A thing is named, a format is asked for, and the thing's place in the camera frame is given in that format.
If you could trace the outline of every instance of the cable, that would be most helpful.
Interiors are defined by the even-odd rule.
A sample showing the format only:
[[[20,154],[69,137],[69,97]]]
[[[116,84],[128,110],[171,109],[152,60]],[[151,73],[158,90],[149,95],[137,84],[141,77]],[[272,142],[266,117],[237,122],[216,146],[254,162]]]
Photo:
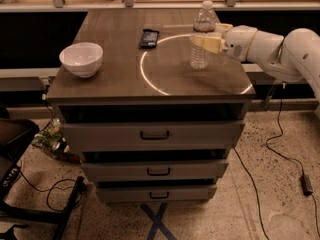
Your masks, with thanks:
[[[277,138],[280,138],[283,136],[283,129],[281,127],[281,124],[280,124],[280,114],[282,112],[282,92],[280,92],[280,108],[279,108],[279,113],[278,113],[278,116],[277,116],[277,123],[278,123],[278,126],[279,126],[279,129],[280,129],[280,134],[279,135],[276,135],[276,136],[273,136],[269,139],[267,139],[266,141],[266,147],[273,151],[275,154],[277,154],[278,156],[290,161],[290,162],[297,162],[300,164],[301,166],[301,171],[302,171],[302,176],[300,178],[300,181],[301,181],[301,186],[302,186],[302,189],[303,189],[303,193],[305,196],[309,196],[311,195],[312,198],[313,198],[313,201],[314,201],[314,206],[315,206],[315,220],[316,220],[316,228],[317,228],[317,234],[318,234],[318,237],[320,238],[320,232],[319,232],[319,224],[318,224],[318,208],[317,208],[317,202],[316,202],[316,199],[314,197],[314,195],[312,194],[313,193],[313,189],[312,189],[312,186],[311,186],[311,182],[310,182],[310,179],[309,179],[309,176],[305,174],[305,171],[304,171],[304,168],[303,168],[303,164],[296,158],[291,158],[291,157],[287,157],[287,156],[284,156],[282,155],[280,152],[276,151],[275,149],[271,148],[269,145],[268,145],[268,142],[270,140],[273,140],[273,139],[277,139]]]
[[[61,191],[65,191],[65,190],[67,190],[67,189],[73,188],[73,187],[60,188],[60,187],[56,187],[56,185],[58,185],[59,183],[64,182],[64,181],[76,182],[75,180],[73,180],[73,179],[63,179],[63,180],[59,180],[59,181],[57,181],[55,184],[53,184],[53,186],[52,186],[51,188],[45,189],[45,190],[41,190],[41,189],[38,189],[37,187],[35,187],[35,186],[26,178],[26,176],[21,172],[21,170],[20,170],[19,172],[20,172],[21,176],[26,180],[26,182],[27,182],[33,189],[35,189],[36,191],[38,191],[38,192],[40,192],[40,193],[48,192],[48,195],[47,195],[47,198],[46,198],[46,204],[47,204],[47,206],[48,206],[51,210],[56,211],[56,212],[63,212],[64,209],[63,209],[63,210],[57,210],[57,209],[53,208],[53,207],[50,205],[50,203],[49,203],[50,194],[51,194],[51,192],[52,192],[54,189],[59,189],[59,190],[61,190]]]
[[[282,158],[284,158],[284,159],[286,159],[286,160],[288,160],[288,161],[299,163],[300,166],[301,166],[302,175],[305,175],[305,173],[304,173],[304,168],[303,168],[303,164],[302,164],[298,159],[284,156],[284,155],[282,155],[280,152],[278,152],[278,151],[276,151],[275,149],[271,148],[271,147],[269,146],[269,144],[268,144],[269,141],[271,141],[271,140],[273,140],[273,139],[280,138],[280,137],[283,136],[283,129],[282,129],[282,126],[281,126],[281,124],[280,124],[280,114],[281,114],[281,112],[282,112],[282,104],[283,104],[283,101],[282,101],[282,95],[281,95],[281,98],[280,98],[280,108],[279,108],[279,113],[278,113],[278,116],[277,116],[277,123],[278,123],[278,126],[279,126],[279,129],[280,129],[280,132],[281,132],[281,133],[280,133],[279,135],[276,135],[276,136],[273,136],[273,137],[267,139],[267,140],[266,140],[266,147],[267,147],[269,150],[271,150],[272,152],[274,152],[275,154],[277,154],[278,156],[280,156],[280,157],[282,157]]]
[[[238,151],[236,150],[236,148],[233,148],[233,150],[236,152],[239,160],[240,160],[240,163],[242,165],[242,167],[244,168],[244,170],[247,172],[247,174],[249,175],[251,181],[252,181],[252,184],[253,184],[253,187],[254,187],[254,190],[256,192],[256,198],[257,198],[257,203],[258,203],[258,211],[259,211],[259,219],[260,219],[260,225],[261,225],[261,228],[262,228],[262,231],[263,231],[263,234],[265,235],[265,237],[269,240],[269,237],[266,233],[266,230],[264,228],[264,225],[263,225],[263,220],[262,220],[262,215],[261,215],[261,207],[260,207],[260,199],[259,199],[259,193],[258,193],[258,189],[257,189],[257,186],[256,186],[256,183],[251,175],[251,173],[249,172],[249,170],[247,169],[247,167],[244,165]]]
[[[42,130],[39,131],[39,133],[45,131],[49,126],[51,126],[51,124],[53,123],[53,120],[54,120],[54,118],[56,116],[55,112],[51,108],[49,108],[49,103],[47,102],[47,93],[49,91],[49,88],[50,88],[50,84],[46,85],[46,88],[45,88],[44,93],[43,93],[42,100],[44,101],[45,107],[50,111],[51,118],[48,121],[48,123],[45,125],[45,127]]]

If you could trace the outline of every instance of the water bottle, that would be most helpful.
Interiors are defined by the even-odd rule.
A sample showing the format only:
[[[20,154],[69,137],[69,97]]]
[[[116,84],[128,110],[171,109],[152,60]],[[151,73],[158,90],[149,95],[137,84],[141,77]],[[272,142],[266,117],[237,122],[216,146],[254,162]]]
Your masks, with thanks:
[[[216,17],[213,11],[213,3],[210,0],[206,0],[202,3],[198,15],[193,22],[193,32],[206,34],[213,32],[216,27]],[[193,69],[202,70],[205,69],[210,61],[210,52],[202,47],[192,44],[190,65]]]

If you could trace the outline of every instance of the drawer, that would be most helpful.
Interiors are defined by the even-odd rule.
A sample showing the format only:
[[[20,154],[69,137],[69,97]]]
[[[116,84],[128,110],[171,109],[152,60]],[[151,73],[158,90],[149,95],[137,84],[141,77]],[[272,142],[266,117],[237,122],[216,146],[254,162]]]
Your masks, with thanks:
[[[82,164],[82,169],[91,182],[172,179],[214,179],[216,182],[227,167],[228,163],[224,159]]]
[[[115,122],[191,122],[243,119],[250,100],[212,100],[207,102],[140,101],[131,104],[61,105],[67,123]]]
[[[123,188],[97,188],[101,202],[149,202],[176,200],[208,200],[213,198],[216,185],[147,186]]]
[[[244,122],[65,124],[74,153],[94,151],[223,149],[234,147]]]

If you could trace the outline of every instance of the speckled floor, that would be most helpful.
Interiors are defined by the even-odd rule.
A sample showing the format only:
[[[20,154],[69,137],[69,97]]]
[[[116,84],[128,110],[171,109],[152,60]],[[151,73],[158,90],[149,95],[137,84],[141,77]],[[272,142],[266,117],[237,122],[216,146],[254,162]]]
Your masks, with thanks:
[[[301,166],[266,147],[266,140],[280,133],[277,115],[276,111],[249,112],[236,150],[258,189],[262,221],[269,239],[318,239],[313,198],[303,195],[299,181]],[[43,119],[34,121],[39,125],[46,123]],[[269,145],[282,155],[301,161],[320,207],[320,120],[313,111],[284,111],[280,123],[284,135]],[[104,204],[97,199],[94,185],[85,180],[87,192],[74,208],[63,239],[267,239],[261,228],[252,181],[234,150],[228,160],[229,167],[208,202]],[[54,160],[31,146],[22,157],[22,171],[39,189],[50,188],[62,179],[84,176],[80,165]],[[49,199],[51,206],[63,208],[69,194],[70,189],[53,191]],[[46,197],[47,193],[33,190],[20,178],[7,202],[49,210]],[[28,227],[15,229],[18,240],[52,239],[53,225],[19,223],[26,223]],[[0,232],[12,224],[12,220],[1,218]]]

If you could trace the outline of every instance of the ceramic bowl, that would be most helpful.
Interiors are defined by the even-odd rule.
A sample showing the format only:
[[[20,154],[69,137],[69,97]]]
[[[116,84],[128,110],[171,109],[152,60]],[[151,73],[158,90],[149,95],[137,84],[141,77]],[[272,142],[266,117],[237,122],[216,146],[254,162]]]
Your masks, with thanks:
[[[95,43],[77,43],[65,48],[59,55],[62,65],[79,77],[93,76],[101,67],[103,50]]]

